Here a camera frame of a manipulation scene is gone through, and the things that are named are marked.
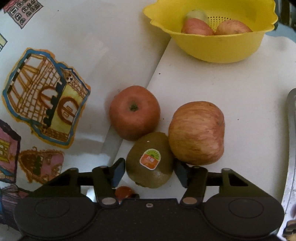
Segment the pink grid building drawing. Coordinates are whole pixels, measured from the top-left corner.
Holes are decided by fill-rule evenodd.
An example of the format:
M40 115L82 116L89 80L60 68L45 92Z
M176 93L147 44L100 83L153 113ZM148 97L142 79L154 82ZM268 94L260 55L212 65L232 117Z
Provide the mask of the pink grid building drawing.
M22 29L42 8L43 5L38 0L11 0L3 10Z

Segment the orange lattice house drawing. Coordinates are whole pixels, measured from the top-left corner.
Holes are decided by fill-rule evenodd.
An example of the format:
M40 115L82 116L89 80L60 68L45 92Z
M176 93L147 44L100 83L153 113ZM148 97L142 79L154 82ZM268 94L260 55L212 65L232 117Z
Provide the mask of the orange lattice house drawing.
M3 89L8 112L46 143L68 148L91 88L48 50L27 48Z

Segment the small pink house drawing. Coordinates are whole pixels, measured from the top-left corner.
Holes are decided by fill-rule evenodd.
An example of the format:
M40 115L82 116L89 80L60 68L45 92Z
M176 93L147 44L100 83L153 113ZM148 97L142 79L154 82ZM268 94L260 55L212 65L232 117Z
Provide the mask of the small pink house drawing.
M64 153L59 150L30 150L21 151L18 163L24 171L29 183L33 181L45 184L61 174Z

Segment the large streaked red apple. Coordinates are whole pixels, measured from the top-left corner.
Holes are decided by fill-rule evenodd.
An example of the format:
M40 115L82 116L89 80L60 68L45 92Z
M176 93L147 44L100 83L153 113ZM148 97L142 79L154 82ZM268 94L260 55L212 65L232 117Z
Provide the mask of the large streaked red apple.
M209 165L224 153L224 114L215 104L193 101L180 106L168 130L171 151L190 165Z

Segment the purple roof house drawing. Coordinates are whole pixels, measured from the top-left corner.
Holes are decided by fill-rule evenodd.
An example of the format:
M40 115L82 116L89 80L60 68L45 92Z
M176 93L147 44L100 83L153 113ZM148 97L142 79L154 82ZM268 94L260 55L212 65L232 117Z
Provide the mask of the purple roof house drawing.
M1 181L15 184L21 136L19 136L6 122L1 120L0 141Z

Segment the green yellow fruit in colander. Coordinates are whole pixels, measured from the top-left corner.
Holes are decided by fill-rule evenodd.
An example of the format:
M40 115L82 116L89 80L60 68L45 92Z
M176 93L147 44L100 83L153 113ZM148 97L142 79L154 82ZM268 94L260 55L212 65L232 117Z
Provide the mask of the green yellow fruit in colander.
M209 25L208 15L201 9L189 11L185 16L185 19L199 19Z

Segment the metal stainless steel tray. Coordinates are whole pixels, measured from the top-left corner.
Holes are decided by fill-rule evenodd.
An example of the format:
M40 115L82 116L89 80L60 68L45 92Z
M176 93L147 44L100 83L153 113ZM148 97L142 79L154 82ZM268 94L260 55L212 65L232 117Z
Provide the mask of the metal stainless steel tray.
M285 210L285 220L295 219L295 88L287 96L288 119L288 168L285 182L282 206Z

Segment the dark red apple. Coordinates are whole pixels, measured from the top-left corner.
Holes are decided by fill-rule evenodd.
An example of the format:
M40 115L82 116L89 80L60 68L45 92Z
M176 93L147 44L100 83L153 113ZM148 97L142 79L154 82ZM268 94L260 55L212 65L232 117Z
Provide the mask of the dark red apple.
M161 109L156 97L146 88L130 86L114 97L109 108L110 122L118 135L136 141L158 126Z

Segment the yellow scalloped plastic colander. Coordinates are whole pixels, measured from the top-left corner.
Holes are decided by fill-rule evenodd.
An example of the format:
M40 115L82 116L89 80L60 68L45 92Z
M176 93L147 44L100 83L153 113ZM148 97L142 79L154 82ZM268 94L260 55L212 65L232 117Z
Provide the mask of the yellow scalloped plastic colander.
M150 24L168 33L187 54L212 63L234 63L255 53L265 33L274 29L278 16L275 1L156 1L143 9ZM181 32L188 12L203 10L216 30L225 20L238 20L251 33L235 35L189 35Z

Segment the small red cherry tomato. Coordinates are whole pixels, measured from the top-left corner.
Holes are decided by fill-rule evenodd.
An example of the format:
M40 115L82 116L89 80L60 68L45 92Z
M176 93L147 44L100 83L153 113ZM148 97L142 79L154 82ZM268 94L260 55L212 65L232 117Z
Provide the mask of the small red cherry tomato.
M128 186L120 186L115 190L115 197L118 201L130 198L135 192Z

